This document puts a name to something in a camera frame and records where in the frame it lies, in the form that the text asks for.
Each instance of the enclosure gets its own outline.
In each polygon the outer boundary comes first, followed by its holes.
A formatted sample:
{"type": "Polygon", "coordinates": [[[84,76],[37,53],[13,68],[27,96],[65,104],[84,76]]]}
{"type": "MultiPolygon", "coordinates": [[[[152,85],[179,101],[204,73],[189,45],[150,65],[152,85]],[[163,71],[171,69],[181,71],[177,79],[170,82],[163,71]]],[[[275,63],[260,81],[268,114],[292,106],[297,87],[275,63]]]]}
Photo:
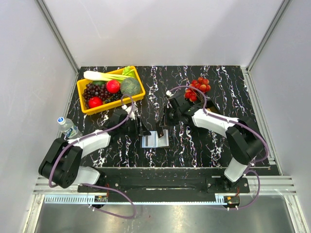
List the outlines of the enclosure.
{"type": "MultiPolygon", "coordinates": [[[[4,1],[1,232],[309,232],[310,10],[307,0],[4,1]],[[229,194],[198,193],[223,175],[232,149],[222,135],[182,123],[168,129],[166,148],[143,148],[123,133],[81,159],[132,199],[135,219],[78,205],[70,198],[94,193],[76,183],[49,187],[38,169],[61,137],[57,118],[87,135],[115,111],[84,114],[77,81],[126,66],[145,89],[136,107],[149,131],[158,129],[167,91],[199,77],[221,115],[258,126],[270,149],[252,167],[260,188],[249,173],[237,193],[245,206],[260,189],[252,206],[221,211],[229,194]]],[[[131,215],[117,193],[96,195],[109,195],[103,210],[131,215]]]]}

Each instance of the water bottle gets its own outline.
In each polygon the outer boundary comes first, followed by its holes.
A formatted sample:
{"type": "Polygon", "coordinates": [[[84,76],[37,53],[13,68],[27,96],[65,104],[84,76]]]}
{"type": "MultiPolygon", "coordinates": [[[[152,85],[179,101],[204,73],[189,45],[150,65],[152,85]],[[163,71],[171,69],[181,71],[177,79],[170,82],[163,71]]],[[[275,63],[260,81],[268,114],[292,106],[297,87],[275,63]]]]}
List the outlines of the water bottle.
{"type": "Polygon", "coordinates": [[[60,117],[57,122],[59,124],[59,131],[61,131],[67,139],[75,139],[83,136],[83,134],[78,130],[78,127],[73,124],[72,120],[60,117]]]}

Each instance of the white wall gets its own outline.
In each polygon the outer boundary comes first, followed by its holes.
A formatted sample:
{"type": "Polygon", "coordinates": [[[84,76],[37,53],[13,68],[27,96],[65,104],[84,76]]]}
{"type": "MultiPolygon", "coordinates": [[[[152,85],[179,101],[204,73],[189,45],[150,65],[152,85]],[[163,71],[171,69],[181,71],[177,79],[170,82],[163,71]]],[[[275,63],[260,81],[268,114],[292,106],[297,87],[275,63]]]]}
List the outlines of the white wall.
{"type": "Polygon", "coordinates": [[[311,1],[292,1],[251,70],[285,174],[311,226],[311,1]]]}
{"type": "Polygon", "coordinates": [[[45,2],[79,66],[246,66],[282,0],[45,2]]]}
{"type": "Polygon", "coordinates": [[[17,233],[74,72],[33,0],[0,3],[0,232],[17,233]]]}

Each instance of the black marble table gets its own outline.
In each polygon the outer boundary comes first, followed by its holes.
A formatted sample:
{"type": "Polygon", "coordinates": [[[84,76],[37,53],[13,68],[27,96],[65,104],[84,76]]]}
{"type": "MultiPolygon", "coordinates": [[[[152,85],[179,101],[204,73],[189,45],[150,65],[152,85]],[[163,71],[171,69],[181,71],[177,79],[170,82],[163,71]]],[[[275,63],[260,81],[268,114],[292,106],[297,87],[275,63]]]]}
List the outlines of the black marble table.
{"type": "MultiPolygon", "coordinates": [[[[81,67],[78,79],[86,70],[109,72],[121,67],[81,67]]],[[[243,74],[238,66],[163,66],[137,67],[146,95],[137,101],[138,114],[149,130],[156,130],[156,122],[167,104],[167,90],[189,84],[202,76],[210,80],[213,99],[221,114],[229,117],[248,116],[255,122],[255,114],[248,95],[243,74]]],[[[87,116],[82,113],[78,91],[75,88],[68,115],[84,135],[100,129],[114,110],[87,116]]],[[[207,129],[190,129],[177,125],[169,130],[168,149],[142,149],[140,140],[133,136],[120,135],[108,147],[95,151],[82,159],[83,166],[97,167],[220,167],[228,166],[231,153],[227,141],[207,129]]],[[[256,166],[268,166],[268,160],[256,166]]]]}

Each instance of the yellow plastic tray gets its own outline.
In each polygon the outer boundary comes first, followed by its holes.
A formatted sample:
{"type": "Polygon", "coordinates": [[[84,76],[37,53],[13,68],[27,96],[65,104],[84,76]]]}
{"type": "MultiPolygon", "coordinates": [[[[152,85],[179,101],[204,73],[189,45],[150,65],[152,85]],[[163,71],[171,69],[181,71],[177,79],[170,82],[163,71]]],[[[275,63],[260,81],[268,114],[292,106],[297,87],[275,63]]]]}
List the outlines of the yellow plastic tray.
{"type": "MultiPolygon", "coordinates": [[[[140,87],[141,87],[140,93],[138,95],[132,96],[132,98],[134,101],[142,100],[144,98],[144,95],[146,95],[145,89],[141,83],[141,80],[139,78],[139,75],[137,73],[136,68],[131,67],[131,69],[134,69],[136,79],[138,80],[140,87]]],[[[117,70],[108,72],[108,74],[122,74],[123,70],[124,70],[124,68],[123,69],[117,69],[117,70]]],[[[91,82],[92,81],[88,80],[88,79],[81,79],[77,82],[77,88],[78,88],[78,93],[79,93],[79,98],[80,98],[81,110],[83,113],[85,113],[87,115],[92,115],[92,114],[100,113],[102,111],[105,111],[105,110],[108,110],[111,108],[116,108],[116,107],[119,107],[122,105],[121,100],[117,100],[117,101],[113,101],[111,103],[105,103],[105,104],[98,106],[96,108],[87,109],[85,106],[85,102],[84,102],[84,98],[83,98],[82,94],[84,92],[84,89],[86,89],[86,85],[91,83],[91,82]]],[[[124,98],[123,99],[123,103],[125,103],[125,104],[130,103],[130,102],[131,102],[130,98],[124,98]]]]}

